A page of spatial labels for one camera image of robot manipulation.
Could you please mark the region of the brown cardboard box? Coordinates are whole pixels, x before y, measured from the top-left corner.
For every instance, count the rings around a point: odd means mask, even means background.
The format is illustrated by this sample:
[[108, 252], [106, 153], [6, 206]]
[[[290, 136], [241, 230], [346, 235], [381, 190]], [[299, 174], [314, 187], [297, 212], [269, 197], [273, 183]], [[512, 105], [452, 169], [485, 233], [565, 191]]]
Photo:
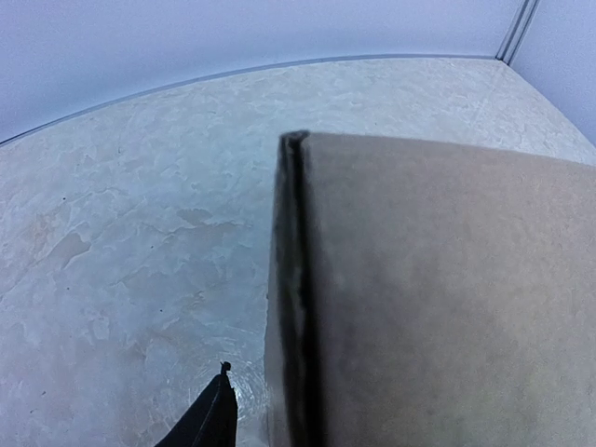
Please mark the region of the brown cardboard box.
[[273, 446], [591, 446], [595, 169], [478, 146], [279, 141]]

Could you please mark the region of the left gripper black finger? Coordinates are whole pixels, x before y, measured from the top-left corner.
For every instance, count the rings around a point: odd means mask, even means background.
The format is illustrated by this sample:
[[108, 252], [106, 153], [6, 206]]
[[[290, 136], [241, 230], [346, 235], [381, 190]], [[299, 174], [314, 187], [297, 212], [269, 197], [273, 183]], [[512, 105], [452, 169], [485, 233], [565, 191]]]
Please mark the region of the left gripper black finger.
[[237, 397], [227, 373], [228, 361], [156, 447], [235, 447]]

